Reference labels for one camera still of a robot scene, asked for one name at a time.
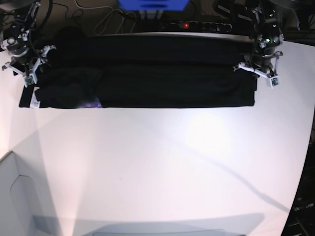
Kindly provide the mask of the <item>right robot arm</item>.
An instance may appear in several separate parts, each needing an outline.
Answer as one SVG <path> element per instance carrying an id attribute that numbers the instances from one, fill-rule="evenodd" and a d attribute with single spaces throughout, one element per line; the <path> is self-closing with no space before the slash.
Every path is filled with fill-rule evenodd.
<path id="1" fill-rule="evenodd" d="M 35 47 L 32 34 L 38 36 L 48 22 L 52 13 L 53 1 L 48 1 L 47 13 L 40 26 L 36 26 L 36 16 L 41 6 L 39 0 L 2 0 L 0 9 L 2 15 L 13 19 L 8 27 L 0 31 L 0 50 L 11 56 L 1 69 L 11 69 L 14 75 L 23 77 L 25 86 L 36 84 L 36 71 L 41 65 L 48 65 L 47 55 L 56 49 L 55 45 Z"/>

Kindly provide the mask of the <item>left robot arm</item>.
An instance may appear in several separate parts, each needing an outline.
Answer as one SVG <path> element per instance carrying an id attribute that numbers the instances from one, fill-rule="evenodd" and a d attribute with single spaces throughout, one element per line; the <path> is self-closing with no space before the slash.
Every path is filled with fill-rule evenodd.
<path id="1" fill-rule="evenodd" d="M 277 19 L 276 7 L 268 0 L 247 0 L 246 10 L 252 19 L 253 48 L 245 55 L 244 62 L 233 69 L 243 69 L 264 78 L 278 77 L 278 66 L 282 52 L 277 47 L 283 43 L 284 36 Z"/>

